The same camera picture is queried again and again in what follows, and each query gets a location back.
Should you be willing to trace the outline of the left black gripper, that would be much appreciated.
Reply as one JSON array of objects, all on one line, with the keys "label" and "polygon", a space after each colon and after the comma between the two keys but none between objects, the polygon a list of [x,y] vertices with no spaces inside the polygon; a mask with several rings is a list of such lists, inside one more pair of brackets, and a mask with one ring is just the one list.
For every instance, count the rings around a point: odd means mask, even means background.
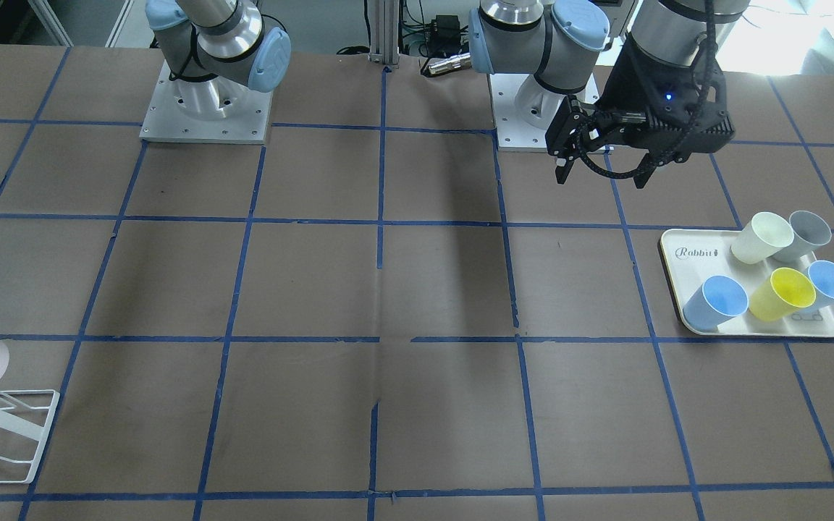
[{"label": "left black gripper", "polygon": [[[706,43],[699,34],[688,47],[694,53],[691,63],[671,64],[628,34],[598,109],[586,109],[574,95],[559,103],[545,133],[558,184],[566,184],[580,159],[595,174],[632,179],[637,187],[645,187],[655,169],[683,163],[693,153],[720,151],[734,138],[725,74],[715,58],[717,44]],[[589,158],[608,144],[646,153],[634,169],[612,171]]]}]

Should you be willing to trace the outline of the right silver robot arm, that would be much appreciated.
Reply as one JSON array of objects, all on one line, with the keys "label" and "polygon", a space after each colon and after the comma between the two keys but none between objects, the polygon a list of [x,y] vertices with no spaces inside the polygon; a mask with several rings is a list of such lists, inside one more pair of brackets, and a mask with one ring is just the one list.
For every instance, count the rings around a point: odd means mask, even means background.
[{"label": "right silver robot arm", "polygon": [[287,31],[254,1],[149,1],[146,19],[168,72],[141,135],[173,143],[261,144],[271,93],[290,63]]}]

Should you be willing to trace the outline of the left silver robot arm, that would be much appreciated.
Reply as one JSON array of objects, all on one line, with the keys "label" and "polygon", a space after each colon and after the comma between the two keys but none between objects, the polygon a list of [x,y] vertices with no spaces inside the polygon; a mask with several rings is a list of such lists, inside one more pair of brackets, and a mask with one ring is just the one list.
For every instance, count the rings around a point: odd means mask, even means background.
[{"label": "left silver robot arm", "polygon": [[736,134],[725,74],[716,54],[747,1],[644,1],[605,89],[583,92],[611,35],[590,1],[482,1],[468,24],[474,70],[523,74],[546,109],[544,129],[555,177],[565,184],[575,161],[612,180],[645,187],[656,169],[714,153]]}]

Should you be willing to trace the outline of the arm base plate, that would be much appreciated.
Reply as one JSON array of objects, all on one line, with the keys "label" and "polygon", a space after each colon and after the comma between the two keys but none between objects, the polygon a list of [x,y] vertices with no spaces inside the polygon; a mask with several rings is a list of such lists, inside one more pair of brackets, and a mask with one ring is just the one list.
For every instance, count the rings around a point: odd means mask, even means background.
[{"label": "arm base plate", "polygon": [[273,98],[221,77],[172,80],[163,63],[140,138],[166,144],[264,145]]},{"label": "arm base plate", "polygon": [[489,87],[499,150],[546,151],[546,129],[565,96],[543,89],[531,74],[490,74]]}]

